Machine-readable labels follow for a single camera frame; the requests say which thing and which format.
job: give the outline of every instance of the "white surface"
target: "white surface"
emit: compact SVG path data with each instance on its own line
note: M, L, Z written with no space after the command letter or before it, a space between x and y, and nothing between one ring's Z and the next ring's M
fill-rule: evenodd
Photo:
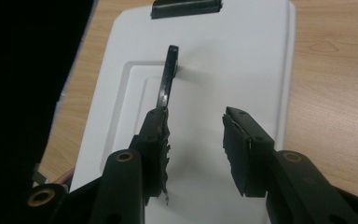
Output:
M242 198L222 147L226 106L249 112L282 149L295 43L284 0L225 1L219 13L150 20L123 12L103 58L71 190L102 174L156 106L169 45L179 47L168 126L170 203L151 199L146 223L265 223L264 199Z

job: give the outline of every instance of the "black object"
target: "black object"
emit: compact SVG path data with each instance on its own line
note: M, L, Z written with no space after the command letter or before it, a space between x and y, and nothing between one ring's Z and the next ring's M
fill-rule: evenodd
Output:
M60 185L42 185L4 223L145 223L147 200L159 196L167 177L158 177L168 161L167 112L151 110L130 149L109 156L102 177L70 194ZM247 197L268 192L271 223L358 224L358 197L332 187L307 157L275 151L273 140L244 111L228 107L223 121L236 185Z
M198 15L219 12L222 0L156 0L152 19Z
M109 156L102 177L69 194L62 185L38 186L23 195L1 222L144 223L150 197L158 197L163 191L168 203L166 167L171 147L167 105L178 50L176 46L168 50L160 87L165 101L147 113L129 149Z
M168 106L170 100L171 86L173 78L176 75L178 65L179 48L170 45L168 47L167 59L165 60L164 72L162 74L157 107Z
M267 197L273 224L358 224L358 198L331 186L313 163L274 141L246 112L228 107L223 146L240 194Z

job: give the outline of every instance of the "screw hole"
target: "screw hole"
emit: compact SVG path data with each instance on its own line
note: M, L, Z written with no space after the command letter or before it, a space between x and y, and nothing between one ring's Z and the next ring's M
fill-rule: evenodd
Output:
M130 152L122 152L116 156L117 161L130 161L132 160L132 153Z
M286 152L286 153L283 154L283 156L287 161L290 161L290 162L299 162L299 161L301 161L301 157L298 156L296 153L293 153L293 152Z
M28 199L28 205L31 207L37 207L48 203L55 196L55 191L53 189L41 189L38 192L31 195Z

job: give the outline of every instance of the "wooden table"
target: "wooden table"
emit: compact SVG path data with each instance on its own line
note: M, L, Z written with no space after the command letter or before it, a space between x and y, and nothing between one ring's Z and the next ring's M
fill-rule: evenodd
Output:
M40 173L76 165L114 19L153 0L100 0L52 129ZM296 57L285 148L307 155L335 186L358 195L358 0L294 0Z

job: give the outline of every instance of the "black clip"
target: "black clip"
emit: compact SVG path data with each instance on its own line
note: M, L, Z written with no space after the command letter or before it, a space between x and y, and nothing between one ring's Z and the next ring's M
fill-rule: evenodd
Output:
M237 189L246 197L264 197L265 161L275 152L274 140L248 113L237 108L227 107L223 123L223 148Z
M171 86L176 75L178 65L179 48L170 45L168 47L167 59L165 61L164 72L162 73L161 84L159 86L158 100L156 108L168 106L170 100Z
M222 0L156 0L152 6L152 19L180 17L219 12Z

